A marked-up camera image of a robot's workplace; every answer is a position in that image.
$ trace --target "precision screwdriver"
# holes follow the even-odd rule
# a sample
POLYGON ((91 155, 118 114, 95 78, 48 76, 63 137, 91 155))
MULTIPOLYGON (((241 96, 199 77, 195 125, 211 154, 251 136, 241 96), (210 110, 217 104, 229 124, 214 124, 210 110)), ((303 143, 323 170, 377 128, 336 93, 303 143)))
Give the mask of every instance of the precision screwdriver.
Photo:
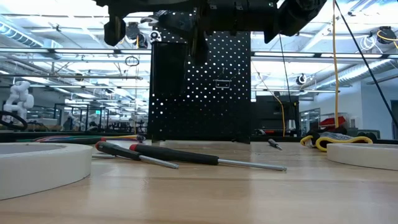
POLYGON ((279 149, 279 150, 282 150, 282 148, 275 142, 275 140, 273 140, 273 139, 268 139, 268 143, 269 143, 270 146, 272 146, 272 147, 274 147, 274 148, 277 148, 277 149, 279 149))
POLYGON ((218 165, 219 163, 222 163, 222 164, 231 164, 237 166, 256 167, 256 168, 273 169, 281 171, 287 170, 287 168, 284 166, 260 164, 253 162, 231 161, 227 159, 220 159, 218 156, 211 156, 211 155, 205 155, 193 152, 183 152, 175 149, 169 149, 166 147, 133 144, 130 146, 130 150, 139 152, 145 156, 150 156, 165 161, 193 162, 193 163, 207 164, 207 165, 218 165))
POLYGON ((100 152, 104 152, 114 156, 126 157, 135 161, 151 162, 157 165, 166 166, 173 169, 179 168, 179 165, 177 164, 143 156, 140 152, 134 152, 109 142, 99 141, 95 144, 95 148, 100 152))

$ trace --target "yellow cable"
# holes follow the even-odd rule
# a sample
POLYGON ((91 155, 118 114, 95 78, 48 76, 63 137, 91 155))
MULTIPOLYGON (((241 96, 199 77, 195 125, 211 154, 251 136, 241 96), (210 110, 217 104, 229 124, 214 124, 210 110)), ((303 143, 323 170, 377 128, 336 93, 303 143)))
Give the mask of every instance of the yellow cable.
POLYGON ((380 37, 380 38, 383 39, 383 40, 390 40, 390 41, 393 41, 393 42, 394 42, 394 45, 395 45, 396 48, 398 49, 398 45, 397 45, 397 42, 396 42, 396 41, 398 41, 398 39, 390 39, 390 38, 387 38, 387 37, 383 37, 382 35, 380 35, 380 33, 381 33, 381 30, 379 30, 379 31, 377 32, 377 36, 378 36, 378 37, 380 37))
MULTIPOLYGON (((257 74, 260 77, 260 80, 262 81, 262 84, 264 84, 264 86, 266 86, 266 88, 269 90, 268 86, 266 85, 266 83, 264 82, 264 80, 261 78, 260 73, 257 72, 257 74)), ((282 108, 282 125, 284 126, 284 132, 282 134, 282 137, 285 137, 285 111, 284 111, 284 106, 282 104, 282 102, 278 99, 278 97, 276 97, 273 92, 269 91, 271 93, 271 95, 279 102, 280 107, 282 108)))
POLYGON ((338 128, 338 69, 336 58, 336 15, 335 15, 336 2, 333 0, 333 61, 335 64, 335 77, 336 77, 336 92, 335 92, 335 128, 338 128))

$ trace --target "white robot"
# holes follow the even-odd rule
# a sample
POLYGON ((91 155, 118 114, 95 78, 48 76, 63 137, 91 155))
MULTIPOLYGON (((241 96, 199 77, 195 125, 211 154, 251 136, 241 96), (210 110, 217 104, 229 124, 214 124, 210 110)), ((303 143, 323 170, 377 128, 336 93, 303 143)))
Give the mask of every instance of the white robot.
MULTIPOLYGON (((31 109, 34 105, 34 97, 28 92, 29 87, 30 83, 27 81, 15 82, 10 89, 10 97, 2 109, 8 112, 17 111, 18 116, 26 120, 27 109, 31 109)), ((2 120, 10 123, 12 121, 12 117, 3 116, 2 120)))

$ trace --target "white tape roll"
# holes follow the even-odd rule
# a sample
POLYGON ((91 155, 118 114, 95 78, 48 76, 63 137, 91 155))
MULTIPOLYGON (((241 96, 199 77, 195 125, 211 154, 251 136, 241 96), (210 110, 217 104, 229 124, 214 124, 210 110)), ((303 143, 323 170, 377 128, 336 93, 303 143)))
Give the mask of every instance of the white tape roll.
POLYGON ((328 159, 344 164, 398 170, 398 146, 387 144, 328 144, 328 159))
POLYGON ((90 174, 91 146, 0 144, 0 200, 67 185, 90 174))

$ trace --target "workbench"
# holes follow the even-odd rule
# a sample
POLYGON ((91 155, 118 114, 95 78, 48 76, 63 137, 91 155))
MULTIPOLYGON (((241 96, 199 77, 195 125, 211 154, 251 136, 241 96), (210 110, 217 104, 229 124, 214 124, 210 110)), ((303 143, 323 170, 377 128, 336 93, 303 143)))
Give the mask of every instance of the workbench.
POLYGON ((398 223, 397 171, 339 164, 299 143, 279 144, 283 151, 266 142, 160 146, 285 165, 287 172, 93 159, 81 181, 0 201, 0 223, 398 223))

